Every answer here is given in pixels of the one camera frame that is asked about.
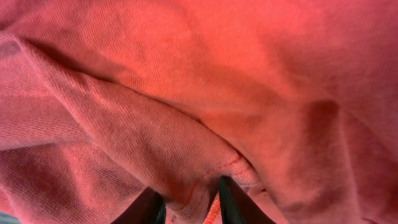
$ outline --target orange-red fabric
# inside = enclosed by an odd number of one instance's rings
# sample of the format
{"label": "orange-red fabric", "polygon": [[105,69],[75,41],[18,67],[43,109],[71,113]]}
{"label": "orange-red fabric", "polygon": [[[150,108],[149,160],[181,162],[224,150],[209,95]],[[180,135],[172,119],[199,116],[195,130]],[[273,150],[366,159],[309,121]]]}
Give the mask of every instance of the orange-red fabric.
{"label": "orange-red fabric", "polygon": [[397,15],[387,0],[2,0],[0,210],[110,223],[149,186],[168,223],[221,223],[230,175],[277,223],[395,223]]}

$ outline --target stitching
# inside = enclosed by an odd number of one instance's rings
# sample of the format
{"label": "stitching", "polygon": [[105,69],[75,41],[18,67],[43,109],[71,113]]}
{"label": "stitching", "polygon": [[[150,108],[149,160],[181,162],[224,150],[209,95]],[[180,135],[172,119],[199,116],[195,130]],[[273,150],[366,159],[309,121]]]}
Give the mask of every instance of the stitching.
{"label": "stitching", "polygon": [[206,173],[204,173],[204,174],[195,182],[195,184],[193,185],[191,191],[189,192],[189,196],[188,196],[187,201],[182,205],[181,208],[178,208],[178,209],[173,210],[173,211],[175,211],[175,212],[181,211],[181,210],[183,210],[185,207],[187,207],[187,206],[189,205],[189,203],[191,202],[192,196],[193,196],[193,191],[196,189],[196,187],[198,187],[200,181],[203,180],[206,176],[208,176],[208,175],[211,174],[212,172],[218,171],[218,170],[220,170],[220,169],[222,169],[222,168],[229,167],[229,166],[231,166],[231,165],[233,165],[233,164],[239,162],[242,158],[243,158],[242,156],[239,156],[237,159],[234,159],[233,161],[231,161],[231,162],[229,162],[229,163],[227,163],[227,164],[223,164],[223,165],[221,165],[221,166],[218,166],[217,168],[211,169],[211,170],[207,171]]}
{"label": "stitching", "polygon": [[[244,170],[242,170],[242,171],[240,171],[240,172],[237,172],[237,173],[234,173],[234,174],[230,174],[230,175],[231,175],[231,176],[234,176],[234,175],[241,175],[241,174],[247,172],[250,168],[251,168],[251,166],[248,165],[248,167],[245,168]],[[204,190],[204,191],[202,192],[202,195],[200,196],[199,202],[195,205],[195,208],[192,210],[192,213],[191,213],[187,218],[180,218],[181,221],[183,221],[183,220],[188,220],[188,219],[190,219],[190,218],[192,217],[192,215],[195,213],[196,209],[199,207],[199,205],[200,205],[200,203],[201,203],[201,201],[202,201],[202,199],[203,199],[203,196],[205,196],[205,193],[206,193],[206,190]]]}

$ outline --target red fabric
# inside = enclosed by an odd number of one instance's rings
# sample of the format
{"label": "red fabric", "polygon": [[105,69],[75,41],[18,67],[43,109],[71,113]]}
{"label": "red fabric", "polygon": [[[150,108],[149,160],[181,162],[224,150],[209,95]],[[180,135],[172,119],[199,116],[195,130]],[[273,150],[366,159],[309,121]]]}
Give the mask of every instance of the red fabric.
{"label": "red fabric", "polygon": [[398,220],[398,2],[0,1],[0,210],[110,223]]}

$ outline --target red cloth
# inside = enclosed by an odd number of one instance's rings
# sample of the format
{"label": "red cloth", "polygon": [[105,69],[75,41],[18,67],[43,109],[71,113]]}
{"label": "red cloth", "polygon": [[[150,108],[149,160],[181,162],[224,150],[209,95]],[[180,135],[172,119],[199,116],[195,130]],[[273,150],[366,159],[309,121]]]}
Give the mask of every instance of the red cloth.
{"label": "red cloth", "polygon": [[0,1],[0,210],[398,222],[397,1]]}

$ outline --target fabric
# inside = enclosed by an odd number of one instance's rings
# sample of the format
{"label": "fabric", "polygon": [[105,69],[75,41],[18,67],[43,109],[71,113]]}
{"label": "fabric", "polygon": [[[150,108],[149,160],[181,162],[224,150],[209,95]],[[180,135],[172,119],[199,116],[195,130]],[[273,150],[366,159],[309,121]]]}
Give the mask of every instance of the fabric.
{"label": "fabric", "polygon": [[277,223],[396,223],[397,15],[2,0],[0,210],[111,223],[149,186],[168,223],[220,223],[228,175]]}

